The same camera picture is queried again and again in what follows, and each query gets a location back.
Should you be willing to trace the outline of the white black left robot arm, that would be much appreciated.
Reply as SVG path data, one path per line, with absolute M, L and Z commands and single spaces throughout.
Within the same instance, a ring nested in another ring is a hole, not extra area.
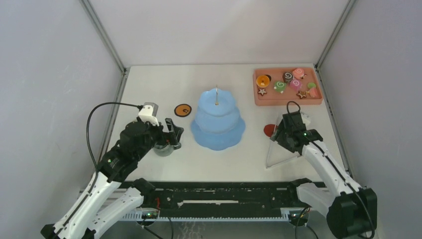
M 129 211 L 143 206 L 151 207 L 156 200 L 155 187 L 143 178 L 133 181 L 122 197 L 105 209 L 101 206 L 133 172 L 139 161 L 153 148 L 179 149 L 184 132 L 165 119 L 168 131 L 163 126 L 153 126 L 140 119 L 126 125 L 116 144 L 102 157 L 87 188 L 71 209 L 55 224 L 41 229 L 46 239 L 98 239 Z

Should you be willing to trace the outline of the orange round jelly cake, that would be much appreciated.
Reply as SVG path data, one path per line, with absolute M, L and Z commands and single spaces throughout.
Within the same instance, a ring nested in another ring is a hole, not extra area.
M 271 81 L 269 81 L 269 79 L 265 75 L 259 75 L 256 78 L 256 81 L 255 82 L 256 82 L 256 85 L 259 88 L 266 88 L 266 87 L 269 86 L 269 84 L 270 84 Z

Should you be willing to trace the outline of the green swirl roll cake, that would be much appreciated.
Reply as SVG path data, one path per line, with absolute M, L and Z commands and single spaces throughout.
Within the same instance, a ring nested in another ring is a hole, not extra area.
M 284 91 L 285 91 L 285 89 L 286 89 L 286 87 L 287 87 L 287 84 L 286 84 L 285 82 L 283 82 L 283 81 L 276 81 L 276 82 L 274 83 L 274 87 L 273 87 L 273 89 L 274 89 L 276 92 L 278 92 L 278 93 L 280 93 L 280 94 L 283 94 L 283 93 L 284 93 Z

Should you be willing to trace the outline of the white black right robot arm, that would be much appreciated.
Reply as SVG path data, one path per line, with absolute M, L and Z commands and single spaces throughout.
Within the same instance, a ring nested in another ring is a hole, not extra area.
M 304 157 L 328 189 L 323 191 L 308 178 L 294 180 L 293 189 L 287 194 L 290 205 L 301 207 L 305 203 L 325 216 L 337 239 L 365 238 L 365 233 L 370 233 L 371 239 L 375 236 L 376 193 L 361 186 L 339 166 L 322 136 L 315 129 L 307 129 L 299 111 L 284 114 L 270 139 Z

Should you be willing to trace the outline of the blue three-tier cake stand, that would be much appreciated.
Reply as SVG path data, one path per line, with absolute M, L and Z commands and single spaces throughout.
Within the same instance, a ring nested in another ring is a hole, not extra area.
M 230 91 L 214 88 L 202 92 L 191 123 L 197 144 L 214 151 L 225 150 L 240 143 L 245 127 Z

